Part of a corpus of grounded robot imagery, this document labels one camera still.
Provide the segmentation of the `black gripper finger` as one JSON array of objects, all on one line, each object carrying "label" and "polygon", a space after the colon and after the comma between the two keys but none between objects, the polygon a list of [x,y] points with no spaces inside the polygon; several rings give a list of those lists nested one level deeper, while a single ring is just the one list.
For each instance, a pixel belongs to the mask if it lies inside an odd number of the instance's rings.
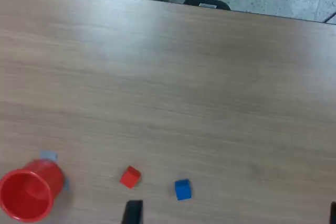
[{"label": "black gripper finger", "polygon": [[329,224],[336,224],[336,202],[333,201],[330,206]]},{"label": "black gripper finger", "polygon": [[129,200],[126,203],[121,224],[143,224],[142,200]]}]

